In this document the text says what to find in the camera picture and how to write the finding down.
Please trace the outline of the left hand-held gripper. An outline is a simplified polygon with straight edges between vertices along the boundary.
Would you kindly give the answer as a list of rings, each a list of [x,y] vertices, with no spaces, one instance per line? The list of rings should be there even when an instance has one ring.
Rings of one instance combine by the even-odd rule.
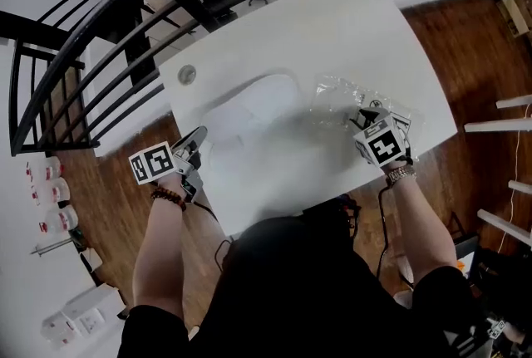
[[[167,174],[177,173],[186,193],[185,201],[193,203],[203,188],[199,149],[207,134],[207,128],[199,126],[171,147],[165,141],[133,154],[129,162],[135,181],[138,185],[154,183]]]

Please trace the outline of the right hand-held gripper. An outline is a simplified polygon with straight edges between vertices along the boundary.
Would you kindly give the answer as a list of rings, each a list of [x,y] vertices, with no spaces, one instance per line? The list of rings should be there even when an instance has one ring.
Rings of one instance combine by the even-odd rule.
[[[358,131],[353,137],[361,156],[378,168],[392,161],[412,164],[411,144],[407,137],[410,127],[401,117],[390,114],[384,107],[365,107],[364,115],[353,109],[347,115],[348,124]]]

